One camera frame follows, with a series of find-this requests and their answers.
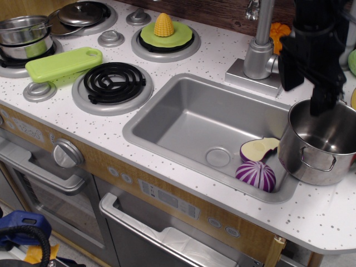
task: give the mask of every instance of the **toy vegetable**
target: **toy vegetable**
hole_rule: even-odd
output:
[[[291,32],[288,25],[281,24],[279,22],[272,23],[269,36],[273,39],[273,53],[279,55],[279,51],[282,50],[282,43],[279,41],[279,38],[282,36],[287,36]]]

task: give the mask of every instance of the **pot handle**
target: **pot handle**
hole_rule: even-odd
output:
[[[300,152],[301,152],[301,158],[300,158],[300,160],[301,160],[301,162],[302,163],[304,163],[305,165],[307,165],[308,167],[310,167],[310,168],[312,168],[312,169],[315,169],[315,170],[318,170],[318,171],[331,171],[332,169],[333,169],[333,167],[334,167],[334,165],[335,165],[335,163],[336,163],[336,157],[333,155],[333,162],[332,162],[332,165],[330,166],[330,168],[328,169],[328,170],[325,170],[325,169],[319,169],[319,168],[317,168],[317,167],[314,167],[314,166],[312,166],[312,165],[310,165],[310,164],[308,164],[308,163],[306,163],[305,161],[304,161],[304,149],[306,149],[308,146],[304,146],[304,147],[302,147],[301,148],[301,150],[300,150]]]

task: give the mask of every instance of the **stainless steel pot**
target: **stainless steel pot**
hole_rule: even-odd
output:
[[[23,16],[0,21],[0,44],[19,46],[43,39],[50,31],[46,16]]]
[[[356,156],[356,111],[342,102],[319,116],[310,100],[296,103],[278,146],[278,157],[294,177],[313,185],[341,181]]]
[[[31,44],[24,46],[5,46],[0,45],[0,49],[9,58],[15,60],[27,60],[30,58],[38,57],[47,52],[53,45],[53,39],[51,34],[48,32],[47,35]]]

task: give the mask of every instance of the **faucet base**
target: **faucet base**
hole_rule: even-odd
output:
[[[226,72],[225,82],[246,87],[273,97],[281,93],[283,87],[280,82],[279,74],[271,73],[266,79],[253,80],[244,74],[243,69],[244,60],[238,58]]]

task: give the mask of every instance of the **white speckled countertop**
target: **white speckled countertop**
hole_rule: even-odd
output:
[[[204,24],[181,20],[198,32],[201,46],[193,56],[173,63],[154,63],[137,57],[131,50],[131,38],[141,28],[126,23],[126,16],[136,7],[103,1],[118,13],[111,28],[122,33],[125,42],[115,48],[98,45],[100,34],[58,38],[65,51],[90,46],[102,51],[106,62],[125,62],[140,66],[151,76],[154,93],[172,76],[191,73],[208,80],[230,85],[224,81],[225,72],[237,58],[244,58],[251,37]],[[155,20],[158,13],[146,11]],[[0,77],[0,103],[35,120],[79,139],[124,162],[132,164],[198,197],[222,207],[252,223],[266,228],[288,240],[321,254],[356,252],[356,176],[355,167],[340,183],[332,186],[313,186],[300,182],[290,200],[282,204],[268,204],[218,183],[159,155],[128,143],[122,136],[125,123],[137,112],[120,116],[101,117],[81,111],[72,101],[74,74],[54,83],[57,94],[40,103],[26,101],[22,92],[30,78]],[[346,72],[345,100],[350,102],[356,79]],[[250,91],[246,88],[232,87]],[[312,87],[305,83],[291,92],[282,92],[277,101],[293,105],[309,98]],[[270,99],[274,97],[261,95]]]

